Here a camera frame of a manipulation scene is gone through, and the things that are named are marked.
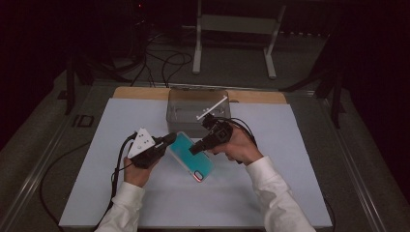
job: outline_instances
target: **person's right hand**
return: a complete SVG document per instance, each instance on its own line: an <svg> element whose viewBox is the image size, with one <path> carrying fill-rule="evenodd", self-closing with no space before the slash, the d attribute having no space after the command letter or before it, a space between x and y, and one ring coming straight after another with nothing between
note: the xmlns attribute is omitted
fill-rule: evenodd
<svg viewBox="0 0 410 232"><path fill-rule="evenodd" d="M229 142L220 144L209 152L213 154L224 152L229 160L241 161L246 166L263 158L263 155L242 129L234 125L231 127L233 132Z"/></svg>
<svg viewBox="0 0 410 232"><path fill-rule="evenodd" d="M125 157L124 166L127 168L124 169L124 181L134 186L143 188L150 178L151 171L159 161L160 160L158 159L148 169L143 169L135 167L132 164L132 161Z"/></svg>

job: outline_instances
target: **white shirt cuff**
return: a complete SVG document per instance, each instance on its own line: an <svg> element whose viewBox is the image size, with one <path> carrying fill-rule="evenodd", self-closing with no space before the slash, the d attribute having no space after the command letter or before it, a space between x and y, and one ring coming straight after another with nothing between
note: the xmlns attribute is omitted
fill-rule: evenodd
<svg viewBox="0 0 410 232"><path fill-rule="evenodd" d="M264 185L265 182L271 180L271 178L279 175L274 169L274 164L271 161L270 157L263 157L257 161L251 163L246 167L252 182L256 186Z"/></svg>
<svg viewBox="0 0 410 232"><path fill-rule="evenodd" d="M130 183L123 182L117 190L117 194L113 198L115 203L120 205L132 206L140 203L145 194L145 189L134 186Z"/></svg>

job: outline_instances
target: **phone case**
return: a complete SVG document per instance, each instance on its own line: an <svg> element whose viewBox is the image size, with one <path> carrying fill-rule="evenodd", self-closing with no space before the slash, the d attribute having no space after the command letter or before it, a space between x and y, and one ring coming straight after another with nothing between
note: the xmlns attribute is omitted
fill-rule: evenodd
<svg viewBox="0 0 410 232"><path fill-rule="evenodd" d="M190 152L192 140L182 131L177 133L175 142L169 145L172 156L184 166L191 176L197 181L202 182L214 169L214 164L206 153L200 152L193 155Z"/></svg>

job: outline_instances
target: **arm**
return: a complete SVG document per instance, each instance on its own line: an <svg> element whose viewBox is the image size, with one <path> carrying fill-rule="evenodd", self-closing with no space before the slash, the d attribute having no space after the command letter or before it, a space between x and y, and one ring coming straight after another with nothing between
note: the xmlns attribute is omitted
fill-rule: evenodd
<svg viewBox="0 0 410 232"><path fill-rule="evenodd" d="M265 229L280 232L314 231L270 158L264 157L241 129L232 127L230 141L210 152L224 152L229 160L244 163L261 206Z"/></svg>
<svg viewBox="0 0 410 232"><path fill-rule="evenodd" d="M247 172L252 179L267 231L315 231L269 157L248 165Z"/></svg>
<svg viewBox="0 0 410 232"><path fill-rule="evenodd" d="M131 160L124 158L124 166L131 164ZM148 169L136 168L130 165L124 170L124 182L112 198L112 208L103 217L98 232L136 231L139 219L139 210L142 207L142 197L145 189L142 188L148 181L154 163Z"/></svg>

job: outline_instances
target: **table leg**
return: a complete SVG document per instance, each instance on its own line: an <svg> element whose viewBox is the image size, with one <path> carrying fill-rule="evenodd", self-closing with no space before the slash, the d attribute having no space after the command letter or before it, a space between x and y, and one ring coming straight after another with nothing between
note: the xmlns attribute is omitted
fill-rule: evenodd
<svg viewBox="0 0 410 232"><path fill-rule="evenodd" d="M268 77L270 79L276 79L277 78L277 73L275 71L274 62L272 60L272 50L274 49L275 41L277 40L277 37L278 37L280 23L283 19L283 15L284 15L285 10L286 10L286 6L282 6L280 8L278 18L277 18L277 22L275 23L274 29L273 29L273 32L272 32L271 42L269 43L268 47L265 47L263 49L263 53L265 55L266 68L268 70Z"/></svg>
<svg viewBox="0 0 410 232"><path fill-rule="evenodd" d="M202 30L202 12L201 12L202 1L198 0L198 11L196 15L196 46L195 54L193 55L193 68L192 72L194 74L199 74L201 70L201 56L202 56L202 43L201 43L201 30Z"/></svg>
<svg viewBox="0 0 410 232"><path fill-rule="evenodd" d="M67 71L66 71L66 84L67 84L67 107L66 115L72 112L75 104L75 89L74 89L74 67L73 67L73 56L70 54L67 59Z"/></svg>

